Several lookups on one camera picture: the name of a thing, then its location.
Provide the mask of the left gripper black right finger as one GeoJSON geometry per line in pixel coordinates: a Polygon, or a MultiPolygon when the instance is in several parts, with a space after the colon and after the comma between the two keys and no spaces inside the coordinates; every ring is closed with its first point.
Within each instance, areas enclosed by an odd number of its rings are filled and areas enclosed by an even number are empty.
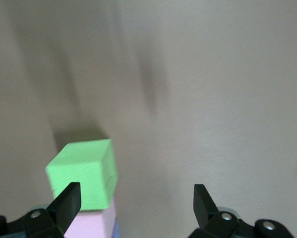
{"type": "Polygon", "coordinates": [[[281,223],[260,219],[251,226],[231,210],[219,209],[203,184],[194,185],[193,210],[199,228],[190,238],[292,238],[281,223]]]}

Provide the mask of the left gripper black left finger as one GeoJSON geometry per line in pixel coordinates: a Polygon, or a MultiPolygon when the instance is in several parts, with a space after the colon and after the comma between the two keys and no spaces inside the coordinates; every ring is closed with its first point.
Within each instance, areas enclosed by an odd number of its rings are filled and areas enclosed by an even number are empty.
{"type": "Polygon", "coordinates": [[[12,222],[0,215],[0,238],[63,238],[80,208],[80,183],[71,182],[47,208],[33,209],[12,222]]]}

